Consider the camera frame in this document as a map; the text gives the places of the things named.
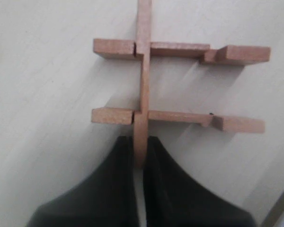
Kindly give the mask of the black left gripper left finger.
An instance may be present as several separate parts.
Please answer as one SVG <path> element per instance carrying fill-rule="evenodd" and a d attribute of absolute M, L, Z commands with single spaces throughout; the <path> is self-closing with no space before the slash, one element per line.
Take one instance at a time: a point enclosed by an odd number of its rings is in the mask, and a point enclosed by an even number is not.
<path fill-rule="evenodd" d="M 99 167 L 82 183 L 40 206 L 29 227 L 138 227 L 133 141 L 117 138 Z"/>

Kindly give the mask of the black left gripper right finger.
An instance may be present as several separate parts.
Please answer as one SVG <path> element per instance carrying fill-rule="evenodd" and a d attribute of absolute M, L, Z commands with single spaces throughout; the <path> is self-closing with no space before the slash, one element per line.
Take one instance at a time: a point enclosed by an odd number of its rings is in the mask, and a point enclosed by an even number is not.
<path fill-rule="evenodd" d="M 254 227 L 252 215 L 215 195 L 172 158 L 159 138 L 148 138 L 143 170 L 148 227 Z"/>

